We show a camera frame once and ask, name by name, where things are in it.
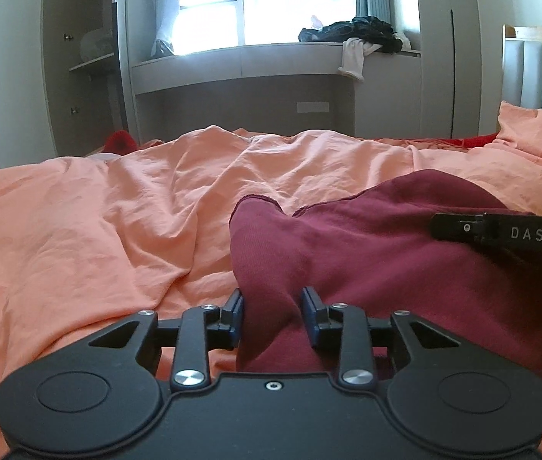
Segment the tall grey cabinet right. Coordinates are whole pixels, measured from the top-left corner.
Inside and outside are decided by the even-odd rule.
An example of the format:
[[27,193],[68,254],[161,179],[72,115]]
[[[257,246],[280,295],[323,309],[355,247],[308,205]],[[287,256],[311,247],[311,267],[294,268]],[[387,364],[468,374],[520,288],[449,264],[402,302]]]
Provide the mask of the tall grey cabinet right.
[[420,13],[425,137],[478,134],[481,32],[477,0],[417,0]]

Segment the left grey curtain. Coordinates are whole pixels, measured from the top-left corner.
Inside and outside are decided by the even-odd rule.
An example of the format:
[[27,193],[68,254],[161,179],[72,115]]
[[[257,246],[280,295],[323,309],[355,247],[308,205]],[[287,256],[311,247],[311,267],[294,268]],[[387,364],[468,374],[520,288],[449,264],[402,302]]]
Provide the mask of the left grey curtain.
[[180,0],[152,0],[155,10],[155,37],[151,48],[152,58],[171,56],[173,28],[180,10]]

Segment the window with open sash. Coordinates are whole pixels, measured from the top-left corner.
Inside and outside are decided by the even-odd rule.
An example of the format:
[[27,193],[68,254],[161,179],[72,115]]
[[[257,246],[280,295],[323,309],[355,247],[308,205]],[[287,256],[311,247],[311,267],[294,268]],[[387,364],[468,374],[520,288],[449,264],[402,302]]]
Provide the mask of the window with open sash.
[[355,10],[356,0],[179,0],[173,50],[295,43],[302,29],[350,20]]

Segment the grey window seat cabinet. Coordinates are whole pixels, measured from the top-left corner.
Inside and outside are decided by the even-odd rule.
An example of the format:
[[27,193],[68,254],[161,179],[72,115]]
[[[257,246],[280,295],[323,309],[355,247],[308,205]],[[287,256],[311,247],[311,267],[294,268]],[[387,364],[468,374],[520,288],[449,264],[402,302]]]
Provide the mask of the grey window seat cabinet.
[[[279,135],[420,137],[420,57],[375,52],[364,60],[360,82],[338,73],[341,50],[277,44],[141,62],[130,69],[138,133],[170,140],[216,125]],[[330,112],[298,114],[296,104],[307,101],[329,102]]]

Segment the white bundle on wardrobe shelf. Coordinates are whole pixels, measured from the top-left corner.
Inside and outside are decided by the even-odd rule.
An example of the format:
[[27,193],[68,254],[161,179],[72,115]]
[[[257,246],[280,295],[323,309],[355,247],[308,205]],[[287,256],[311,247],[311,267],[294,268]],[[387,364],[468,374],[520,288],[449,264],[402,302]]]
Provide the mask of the white bundle on wardrobe shelf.
[[94,60],[114,51],[114,36],[110,28],[97,28],[84,34],[79,42],[82,62]]

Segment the open grey wardrobe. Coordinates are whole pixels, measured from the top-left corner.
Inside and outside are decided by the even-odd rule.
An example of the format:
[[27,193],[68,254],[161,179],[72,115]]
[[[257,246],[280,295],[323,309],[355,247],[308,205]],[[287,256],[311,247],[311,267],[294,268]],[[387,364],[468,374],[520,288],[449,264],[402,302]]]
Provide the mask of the open grey wardrobe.
[[125,129],[114,0],[42,0],[43,76],[56,153],[85,156]]

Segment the dark clothes pile on sill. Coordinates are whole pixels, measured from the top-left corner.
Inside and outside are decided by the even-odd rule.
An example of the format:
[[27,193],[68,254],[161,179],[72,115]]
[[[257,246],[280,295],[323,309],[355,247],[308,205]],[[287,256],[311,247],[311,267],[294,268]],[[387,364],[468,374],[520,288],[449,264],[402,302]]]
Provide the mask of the dark clothes pile on sill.
[[354,17],[350,21],[335,22],[321,29],[303,28],[298,35],[298,42],[343,43],[349,38],[379,45],[382,53],[399,53],[403,49],[403,42],[397,37],[392,25],[374,16]]

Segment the maroon garment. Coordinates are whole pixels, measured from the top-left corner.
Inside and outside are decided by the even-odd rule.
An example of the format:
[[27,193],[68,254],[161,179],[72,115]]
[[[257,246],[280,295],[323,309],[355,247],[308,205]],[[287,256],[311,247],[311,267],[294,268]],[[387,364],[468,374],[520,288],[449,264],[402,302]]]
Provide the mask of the maroon garment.
[[481,187],[437,170],[396,177],[360,194],[283,212],[242,198],[230,218],[230,255],[244,298],[237,368],[318,372],[334,366],[309,344],[301,292],[386,318],[398,309],[542,376],[542,260],[435,240],[441,212],[501,212]]

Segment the red object beside bed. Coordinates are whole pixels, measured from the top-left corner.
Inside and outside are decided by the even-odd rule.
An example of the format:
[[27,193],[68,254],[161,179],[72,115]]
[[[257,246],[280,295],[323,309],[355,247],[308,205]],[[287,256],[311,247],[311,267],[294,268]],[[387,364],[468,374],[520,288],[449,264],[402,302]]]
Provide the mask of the red object beside bed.
[[138,142],[126,130],[112,133],[103,145],[102,151],[107,154],[125,156],[139,149]]

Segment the white wall socket plate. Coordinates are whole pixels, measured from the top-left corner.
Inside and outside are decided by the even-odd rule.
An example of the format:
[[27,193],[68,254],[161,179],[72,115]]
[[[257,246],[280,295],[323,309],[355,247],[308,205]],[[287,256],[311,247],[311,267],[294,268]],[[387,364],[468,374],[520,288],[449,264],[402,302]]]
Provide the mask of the white wall socket plate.
[[296,109],[298,114],[329,113],[330,103],[323,101],[298,102]]

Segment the white garment on sill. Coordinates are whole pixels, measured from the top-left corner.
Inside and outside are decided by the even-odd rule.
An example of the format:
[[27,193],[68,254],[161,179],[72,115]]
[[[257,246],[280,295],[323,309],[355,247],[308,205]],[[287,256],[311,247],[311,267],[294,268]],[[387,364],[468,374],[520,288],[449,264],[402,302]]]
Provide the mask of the white garment on sill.
[[363,82],[363,66],[367,56],[380,51],[379,44],[371,44],[362,38],[348,38],[341,50],[341,66],[338,73],[356,81]]

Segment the orange duvet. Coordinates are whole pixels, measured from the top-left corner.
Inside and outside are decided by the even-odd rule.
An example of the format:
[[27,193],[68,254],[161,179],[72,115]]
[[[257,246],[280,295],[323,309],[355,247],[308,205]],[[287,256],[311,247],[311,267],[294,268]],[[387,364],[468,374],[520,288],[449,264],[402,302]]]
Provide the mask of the orange duvet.
[[2,169],[0,382],[142,309],[222,304],[240,290],[229,223],[244,197],[293,214],[421,170],[465,180],[471,150],[209,127],[127,156]]

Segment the grey padded headboard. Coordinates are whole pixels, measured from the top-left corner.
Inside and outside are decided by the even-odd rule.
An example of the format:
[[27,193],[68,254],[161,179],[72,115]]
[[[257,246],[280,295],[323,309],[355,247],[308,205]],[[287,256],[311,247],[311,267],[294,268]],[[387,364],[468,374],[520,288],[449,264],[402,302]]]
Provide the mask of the grey padded headboard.
[[502,100],[542,109],[542,26],[504,26]]

